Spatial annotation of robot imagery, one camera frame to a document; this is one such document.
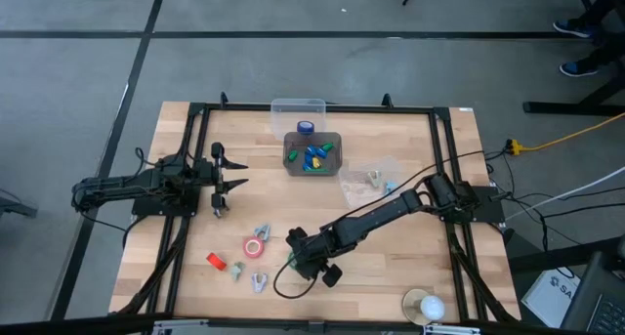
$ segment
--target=wooden table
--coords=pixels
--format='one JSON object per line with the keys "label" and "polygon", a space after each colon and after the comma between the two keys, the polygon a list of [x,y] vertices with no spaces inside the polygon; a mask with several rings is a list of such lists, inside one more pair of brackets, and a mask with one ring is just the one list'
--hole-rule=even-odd
{"label": "wooden table", "polygon": [[[178,149],[187,110],[188,103],[163,104],[150,161]],[[466,108],[450,111],[458,153],[481,149],[473,112]],[[327,129],[342,136],[344,166],[391,155],[403,166],[407,179],[435,162],[426,115],[327,113],[326,120]],[[447,158],[444,131],[442,124],[438,125],[443,157]],[[334,259],[332,262],[344,273],[335,287],[330,289],[319,281],[302,299],[291,301],[277,296],[271,284],[290,252],[284,241],[288,230],[302,227],[308,233],[316,233],[321,225],[348,211],[339,178],[290,177],[282,166],[282,143],[273,136],[268,111],[211,111],[204,153],[209,153],[210,145],[216,141],[224,144],[231,161],[249,166],[247,170],[226,171],[226,179],[250,181],[227,196],[230,211],[221,220],[211,211],[212,189],[202,189],[200,207],[190,223],[175,315],[406,321],[400,306],[403,294],[412,288],[423,288],[443,300],[445,321],[458,320],[444,225],[425,213],[403,217],[370,233],[355,251]],[[475,186],[488,185],[483,155],[459,161],[464,180]],[[149,217],[130,233],[111,311],[126,305],[152,272],[163,222],[163,217]],[[258,259],[246,258],[243,239],[262,224],[271,224],[271,239],[265,252]],[[508,312],[519,317],[500,233],[486,224],[472,224],[472,228],[481,276]],[[228,272],[219,272],[209,265],[205,258],[210,252],[230,264],[245,263],[240,280],[234,282]],[[267,288],[261,294],[252,290],[253,272],[269,275]],[[168,285],[169,276],[165,275],[158,311],[164,309]],[[473,292],[466,276],[464,285],[470,314],[475,317]],[[286,294],[300,293],[307,286],[308,282],[289,268],[278,282],[278,288]]]}

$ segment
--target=person's foot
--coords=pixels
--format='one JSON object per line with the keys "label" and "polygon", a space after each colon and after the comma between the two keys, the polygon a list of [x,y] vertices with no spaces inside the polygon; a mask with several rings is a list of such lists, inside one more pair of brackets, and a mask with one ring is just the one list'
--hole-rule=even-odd
{"label": "person's foot", "polygon": [[569,62],[560,65],[560,72],[570,77],[581,77],[594,75],[598,72],[598,69],[596,67],[585,66],[580,62]]}
{"label": "person's foot", "polygon": [[596,26],[580,25],[575,20],[556,21],[554,22],[554,29],[561,33],[568,33],[582,38],[592,37],[599,30]]}

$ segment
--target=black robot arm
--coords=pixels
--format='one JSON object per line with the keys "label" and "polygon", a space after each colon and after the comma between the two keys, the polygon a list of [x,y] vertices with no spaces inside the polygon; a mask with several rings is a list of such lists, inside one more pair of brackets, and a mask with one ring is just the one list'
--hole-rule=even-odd
{"label": "black robot arm", "polygon": [[[421,185],[428,190],[417,191]],[[423,203],[422,197],[428,199],[428,204]],[[398,198],[360,217],[341,217],[321,227],[316,235],[308,236],[302,228],[290,230],[286,242],[293,249],[296,271],[302,277],[312,279],[319,272],[325,272],[323,282],[332,287],[343,273],[336,265],[329,267],[328,258],[354,250],[371,231],[416,212],[460,220],[457,216],[471,214],[478,204],[478,197],[468,183],[454,186],[446,174],[433,174],[402,192]]]}
{"label": "black robot arm", "polygon": [[193,190],[215,187],[211,205],[215,215],[221,217],[221,210],[228,208],[222,195],[247,182],[247,179],[224,181],[222,169],[247,168],[229,162],[224,152],[222,144],[213,143],[211,156],[214,163],[197,158],[190,166],[186,157],[177,153],[159,159],[153,168],[133,176],[84,179],[71,189],[71,205],[77,211],[85,212],[110,201],[149,198],[165,206],[184,207],[193,204]]}

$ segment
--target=gray concrete floor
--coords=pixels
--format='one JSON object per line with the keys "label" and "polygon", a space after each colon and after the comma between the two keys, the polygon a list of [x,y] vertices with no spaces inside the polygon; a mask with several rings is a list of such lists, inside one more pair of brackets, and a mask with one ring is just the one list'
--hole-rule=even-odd
{"label": "gray concrete floor", "polygon": [[[0,29],[143,30],[151,2],[0,0]],[[404,8],[400,2],[164,0],[156,29],[549,31],[554,19],[582,12],[579,0],[412,0]],[[0,39],[0,188],[40,209],[34,220],[0,221],[0,323],[46,316],[78,222],[69,188],[96,171],[137,47],[138,40]],[[314,97],[351,105],[378,104],[388,92],[397,105],[473,107],[488,150],[508,138],[541,144],[603,120],[521,111],[525,101],[575,102],[602,85],[608,68],[580,79],[557,70],[592,49],[584,41],[152,40],[111,175],[134,172],[134,147],[149,147],[163,101],[215,102],[221,91],[232,102]],[[624,100],[620,94],[612,102]],[[624,130],[618,121],[511,159],[517,194],[563,192],[619,168]],[[493,166],[493,178],[509,187],[503,162]],[[623,184],[621,176],[601,188]],[[544,212],[619,197],[554,203]],[[128,202],[107,204],[99,219],[126,226],[129,211]],[[625,233],[623,211],[589,211],[550,224],[593,241]],[[540,244],[540,227],[525,216],[509,225]],[[553,236],[553,247],[569,244]],[[106,313],[120,256],[121,233],[96,227],[68,316]]]}

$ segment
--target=white ball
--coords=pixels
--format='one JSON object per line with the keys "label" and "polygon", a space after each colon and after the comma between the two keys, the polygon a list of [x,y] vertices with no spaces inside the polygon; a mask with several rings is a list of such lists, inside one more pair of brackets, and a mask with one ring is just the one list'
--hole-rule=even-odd
{"label": "white ball", "polygon": [[421,300],[421,313],[429,320],[439,320],[445,315],[445,304],[437,296]]}

